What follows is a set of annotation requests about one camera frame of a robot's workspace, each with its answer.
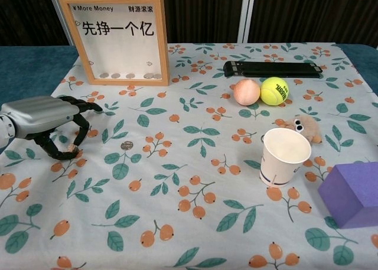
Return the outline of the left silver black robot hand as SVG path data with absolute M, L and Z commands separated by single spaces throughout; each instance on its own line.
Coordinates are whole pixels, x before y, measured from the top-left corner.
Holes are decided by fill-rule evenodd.
M 61 152 L 50 138 L 54 130 L 73 121 L 80 129 L 72 144 L 82 143 L 89 130 L 89 122 L 81 115 L 87 110 L 101 112 L 103 109 L 93 102 L 72 96 L 37 96 L 2 104 L 0 113 L 7 115 L 15 126 L 14 138 L 33 140 L 51 158 L 70 160 L 77 152 Z

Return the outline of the teal table cover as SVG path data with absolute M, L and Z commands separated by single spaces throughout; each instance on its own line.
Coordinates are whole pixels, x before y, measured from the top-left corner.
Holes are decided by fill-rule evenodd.
M 363 44 L 315 43 L 313 55 L 324 58 L 331 51 L 350 61 L 370 86 L 378 92 L 378 51 Z M 225 59 L 250 60 L 263 51 L 282 50 L 286 55 L 294 50 L 304 51 L 310 43 L 294 44 L 220 44 L 196 43 L 171 45 L 170 56 L 179 67 L 185 67 L 195 57 L 213 58 L 222 68 Z M 47 95 L 54 91 L 58 80 L 68 71 L 80 67 L 76 48 L 57 46 L 3 46 L 0 47 L 0 105 L 31 96 Z

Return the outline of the floral leaf-print tablecloth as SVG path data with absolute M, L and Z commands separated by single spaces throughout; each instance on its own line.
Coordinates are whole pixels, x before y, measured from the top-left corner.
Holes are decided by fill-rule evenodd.
M 0 154 L 0 270 L 378 270 L 378 226 L 341 229 L 318 195 L 333 166 L 378 161 L 378 97 L 350 61 L 315 43 L 250 60 L 315 63 L 320 78 L 280 77 L 280 105 L 243 106 L 213 58 L 167 87 L 90 85 L 68 71 L 54 96 L 94 102 L 75 159 L 32 141 Z M 312 116 L 322 143 L 281 188 L 260 179 L 264 134 Z M 125 141 L 133 148 L 120 148 Z

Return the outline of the pink peach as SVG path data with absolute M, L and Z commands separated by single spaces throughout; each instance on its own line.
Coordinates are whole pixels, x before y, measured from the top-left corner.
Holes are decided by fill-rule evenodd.
M 260 86 L 252 79 L 242 79 L 234 86 L 233 96 L 240 105 L 252 105 L 260 97 Z

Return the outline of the yellow tennis ball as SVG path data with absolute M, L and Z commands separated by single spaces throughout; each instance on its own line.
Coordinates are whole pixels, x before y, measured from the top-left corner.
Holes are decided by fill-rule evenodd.
M 271 106 L 280 105 L 289 95 L 289 86 L 280 77 L 270 77 L 260 86 L 261 100 Z

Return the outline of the white paper cup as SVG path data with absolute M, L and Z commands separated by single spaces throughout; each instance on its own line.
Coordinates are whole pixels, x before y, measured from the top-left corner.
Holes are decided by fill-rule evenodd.
M 302 163 L 311 155 L 311 145 L 300 133 L 274 128 L 262 137 L 263 152 L 260 179 L 270 187 L 287 185 Z

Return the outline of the beige googly-eyed plush toy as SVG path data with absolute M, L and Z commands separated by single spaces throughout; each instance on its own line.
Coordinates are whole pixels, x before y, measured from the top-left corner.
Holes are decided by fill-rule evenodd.
M 294 118 L 285 121 L 282 127 L 300 133 L 310 144 L 322 143 L 320 128 L 312 116 L 296 115 Z

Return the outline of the purple foam block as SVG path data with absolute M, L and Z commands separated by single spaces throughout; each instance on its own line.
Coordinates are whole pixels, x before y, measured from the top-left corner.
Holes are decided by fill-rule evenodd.
M 378 226 L 378 162 L 335 165 L 318 193 L 339 228 Z

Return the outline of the white slanted frame post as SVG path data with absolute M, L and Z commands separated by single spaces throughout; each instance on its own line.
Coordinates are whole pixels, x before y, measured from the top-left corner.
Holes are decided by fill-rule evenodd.
M 60 24 L 61 24 L 61 26 L 63 28 L 63 31 L 65 33 L 65 36 L 67 38 L 67 41 L 68 41 L 69 45 L 73 45 L 73 40 L 72 40 L 72 37 L 71 37 L 71 34 L 70 34 L 70 30 L 69 30 L 69 28 L 67 26 L 67 23 L 66 23 L 64 14 L 62 12 L 60 3 L 59 3 L 58 0 L 51 0 L 51 1 L 53 3 L 53 6 L 54 6 L 56 14 L 57 14 L 57 16 L 59 18 Z

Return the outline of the wooden frame coin bank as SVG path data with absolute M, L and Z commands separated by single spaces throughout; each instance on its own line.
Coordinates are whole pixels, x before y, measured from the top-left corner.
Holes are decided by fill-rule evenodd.
M 59 0 L 90 84 L 169 84 L 164 0 Z M 102 73 L 109 77 L 101 79 Z M 119 73 L 113 79 L 111 75 Z M 128 73 L 135 78 L 127 79 Z M 144 74 L 161 79 L 145 79 Z

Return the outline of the white wide frame post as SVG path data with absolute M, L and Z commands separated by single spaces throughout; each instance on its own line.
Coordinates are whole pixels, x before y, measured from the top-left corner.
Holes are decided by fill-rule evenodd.
M 242 8 L 240 12 L 239 29 L 237 35 L 238 44 L 248 42 L 254 1 L 255 0 L 242 0 Z

